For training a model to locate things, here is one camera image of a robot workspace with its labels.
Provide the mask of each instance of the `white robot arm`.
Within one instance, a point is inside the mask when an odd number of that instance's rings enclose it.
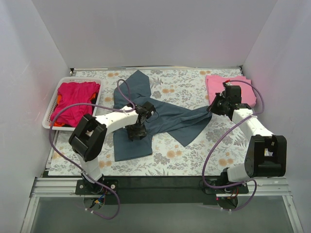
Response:
[[[241,88],[238,85],[223,83],[225,90],[216,93],[216,98],[208,107],[208,111],[218,115],[227,115],[238,124],[253,114],[248,104],[241,103]],[[235,167],[226,168],[218,185],[247,181],[253,177],[284,176],[286,170],[286,139],[274,135],[257,119],[251,116],[240,125],[240,129],[249,141],[245,161]]]
[[[93,117],[90,114],[84,115],[78,126],[69,138],[69,143],[74,152],[78,154],[81,167],[88,176],[98,181],[104,180],[99,168],[98,155],[100,154],[105,136],[121,128],[126,128],[129,140],[144,138],[147,135],[144,122],[150,118],[156,109],[146,102],[142,106],[135,105],[135,110],[129,106],[123,107],[124,112],[112,112],[107,115]],[[98,185],[82,174],[85,183],[90,190],[97,192]]]

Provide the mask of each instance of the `white plastic basket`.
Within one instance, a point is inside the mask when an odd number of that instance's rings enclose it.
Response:
[[[43,118],[43,121],[42,121],[42,126],[46,129],[49,129],[50,128],[50,124],[51,124],[51,114],[53,113],[54,111],[54,108],[57,104],[57,90],[58,88],[60,87],[60,85],[62,83],[70,83],[70,82],[76,82],[76,83],[83,83],[83,82],[96,82],[100,85],[100,88],[99,88],[99,92],[98,92],[98,96],[97,96],[97,99],[96,99],[96,104],[99,103],[99,99],[100,99],[100,96],[101,96],[101,92],[102,92],[102,80],[101,79],[97,79],[97,78],[87,78],[87,77],[82,77],[82,78],[78,78],[78,77],[65,77],[65,78],[62,78],[55,91],[54,91],[54,94],[52,96],[52,99],[50,101],[50,104],[48,106],[48,109],[47,111],[45,112],[45,115],[44,115],[44,118]],[[95,116],[95,113],[96,113],[96,110],[97,110],[97,107],[94,108],[94,111],[93,111],[93,116]],[[56,126],[53,126],[52,128],[53,130],[65,130],[65,131],[74,131],[74,127],[56,127]]]

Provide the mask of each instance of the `white backdrop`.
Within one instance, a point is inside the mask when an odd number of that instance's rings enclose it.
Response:
[[[50,150],[42,118],[69,70],[31,0],[0,0],[0,232],[20,231]]]
[[[262,92],[263,124],[287,138],[286,177],[304,232],[311,232],[311,0],[276,3],[244,64]]]
[[[33,3],[69,67],[236,67],[276,0]]]

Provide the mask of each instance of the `pink cloth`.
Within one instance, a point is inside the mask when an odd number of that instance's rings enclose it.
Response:
[[[216,93],[223,92],[223,82],[226,80],[243,80],[251,84],[251,81],[246,79],[245,76],[237,76],[235,78],[223,78],[219,75],[207,75],[205,84],[208,92],[209,103],[213,103]],[[242,103],[247,103],[249,106],[254,107],[256,104],[256,96],[251,86],[245,83],[234,82],[232,85],[239,85],[242,91]]]
[[[100,85],[96,82],[84,83],[62,83],[58,88],[58,95],[62,98],[59,105],[55,108],[51,115],[51,120],[54,120],[65,107],[74,103],[91,103],[91,97],[94,93],[99,92]],[[57,119],[58,123],[65,123],[76,127],[85,114],[92,114],[92,107],[86,105],[74,106],[63,112]]]

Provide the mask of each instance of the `table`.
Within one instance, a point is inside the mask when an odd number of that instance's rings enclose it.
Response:
[[[113,107],[113,91],[118,79],[127,79],[136,69],[107,71],[78,71],[76,76],[96,77],[104,85],[100,104]],[[151,97],[188,109],[208,106],[208,94],[205,76],[216,74],[222,77],[241,75],[239,69],[150,69],[141,70],[149,76]],[[109,111],[98,109],[96,115]],[[213,115],[212,120],[199,136],[188,146],[183,147],[168,133],[153,137],[153,154],[128,161],[115,162],[113,134],[105,138],[99,164],[105,176],[198,176],[202,174],[205,158],[215,142],[234,125],[225,116]],[[67,157],[80,163],[72,151],[68,139],[72,132],[61,131],[57,135],[56,146]],[[206,175],[219,175],[226,167],[244,162],[248,141],[240,129],[230,133],[212,154],[206,169]],[[52,154],[49,176],[80,176],[80,170],[61,158],[56,152]]]

